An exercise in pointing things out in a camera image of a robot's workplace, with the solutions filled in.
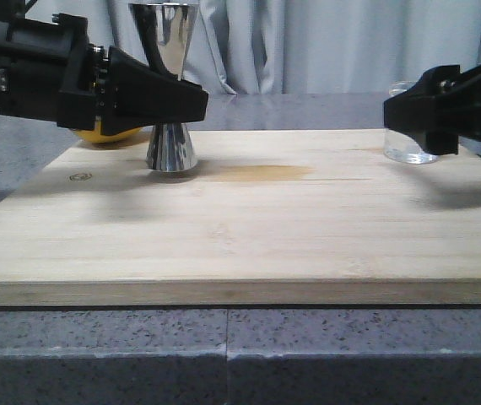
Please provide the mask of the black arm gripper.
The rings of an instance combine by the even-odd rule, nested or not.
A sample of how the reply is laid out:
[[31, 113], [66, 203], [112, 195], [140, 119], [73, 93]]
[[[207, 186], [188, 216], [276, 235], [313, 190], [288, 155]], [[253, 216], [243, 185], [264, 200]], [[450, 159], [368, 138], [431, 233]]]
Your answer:
[[425, 71], [409, 90], [383, 102], [383, 123], [427, 154], [457, 154], [457, 135], [481, 143], [481, 66]]

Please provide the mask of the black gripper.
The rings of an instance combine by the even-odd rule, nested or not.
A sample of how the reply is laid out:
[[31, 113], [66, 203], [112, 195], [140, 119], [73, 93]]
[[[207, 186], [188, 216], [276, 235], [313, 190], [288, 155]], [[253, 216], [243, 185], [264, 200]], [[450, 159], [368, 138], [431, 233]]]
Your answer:
[[[95, 59], [87, 20], [60, 13], [54, 23], [0, 20], [0, 115], [92, 129], [97, 117]], [[155, 73], [126, 52], [109, 49], [107, 134], [205, 118], [208, 93]]]

